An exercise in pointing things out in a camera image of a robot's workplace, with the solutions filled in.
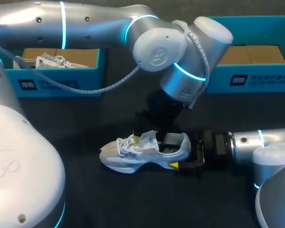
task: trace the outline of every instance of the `brown cardboard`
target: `brown cardboard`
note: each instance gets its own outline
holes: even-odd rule
[[[251,64],[246,47],[231,46],[219,62],[219,65],[225,64]]]
[[[54,48],[26,48],[23,51],[22,58],[36,59],[37,56],[41,56],[43,53],[47,53],[51,56],[55,56],[56,49]]]
[[[282,64],[284,57],[278,45],[246,45],[252,64]]]
[[[218,65],[284,64],[285,59],[278,45],[231,46]]]
[[[97,66],[97,49],[57,49],[56,56],[63,56],[66,61],[82,64],[87,67]]]

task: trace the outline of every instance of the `white robotic arm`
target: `white robotic arm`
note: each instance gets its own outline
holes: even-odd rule
[[[26,1],[0,5],[0,47],[91,49],[127,46],[172,102],[196,99],[232,42],[204,17],[192,25],[159,19],[148,7]],[[55,148],[25,118],[0,60],[0,228],[58,228],[65,171]]]

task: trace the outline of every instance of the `shoe insole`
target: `shoe insole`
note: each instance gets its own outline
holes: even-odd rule
[[[160,143],[160,144],[158,144],[158,146],[160,148],[160,152],[162,152],[162,153],[174,153],[181,148],[181,146],[179,146],[179,145],[164,144],[164,143]]]

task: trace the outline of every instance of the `logo on box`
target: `logo on box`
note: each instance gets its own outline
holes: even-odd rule
[[[243,86],[246,83],[248,75],[233,75],[230,81],[230,86]]]
[[[19,79],[18,83],[22,90],[37,90],[33,79]]]

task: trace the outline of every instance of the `cardboard box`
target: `cardboard box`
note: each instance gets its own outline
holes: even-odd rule
[[[91,68],[95,68],[97,66],[97,49],[57,49],[55,56],[63,56],[67,61],[71,63],[82,64]]]
[[[14,55],[35,59],[43,53],[52,56],[62,55],[67,61],[86,65],[89,68],[36,69],[48,78],[68,87],[81,90],[96,90],[103,87],[105,77],[105,50],[60,50],[44,48],[27,48],[14,51]],[[12,86],[18,97],[78,97],[101,96],[101,94],[86,95],[69,92],[51,85],[43,78],[27,69],[7,69],[12,62],[3,61]]]
[[[43,53],[55,56],[56,51],[57,50],[53,48],[26,48],[22,53],[22,57],[26,59],[36,59],[37,56],[41,56]]]
[[[212,17],[233,34],[208,94],[285,92],[285,16]]]

